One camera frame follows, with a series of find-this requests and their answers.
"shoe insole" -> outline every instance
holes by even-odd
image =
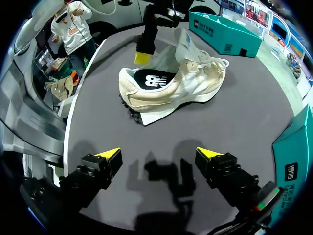
[[[165,87],[175,75],[176,73],[159,70],[138,70],[134,74],[134,79],[142,89],[154,90]]]

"white jacket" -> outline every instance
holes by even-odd
[[[81,16],[74,16],[72,14],[77,8],[84,11]],[[54,35],[60,36],[64,43],[66,53],[70,55],[92,38],[86,22],[86,19],[91,17],[92,12],[79,1],[68,4],[66,11],[68,15],[59,23],[56,22],[56,17],[54,17],[51,23],[51,32]]]

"teal box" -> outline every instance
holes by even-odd
[[[256,57],[262,39],[222,16],[189,12],[189,29],[209,43],[219,54]]]
[[[312,167],[313,118],[309,105],[289,123],[273,143],[276,184],[285,189],[272,211],[273,226],[295,201]]]

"display screen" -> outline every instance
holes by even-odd
[[[273,31],[277,33],[282,39],[286,39],[287,32],[283,30],[278,24],[273,23]]]
[[[264,7],[253,2],[247,2],[245,16],[268,28],[270,14],[267,13]]]
[[[312,61],[309,59],[309,57],[306,54],[303,57],[303,63],[308,68],[310,73],[313,74],[313,63],[312,63]]]
[[[222,5],[222,8],[229,9],[229,10],[237,12],[241,15],[244,12],[244,8],[242,6],[239,6],[238,4],[235,4],[235,3],[228,1],[228,0],[222,0],[221,5]]]

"shoelace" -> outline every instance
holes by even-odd
[[[211,68],[212,67],[212,62],[215,62],[216,66],[224,71],[226,69],[226,67],[229,66],[229,61],[222,59],[222,58],[215,58],[215,57],[211,57],[205,50],[199,50],[200,52],[200,65],[198,65],[198,68],[204,68],[204,67],[208,67]]]

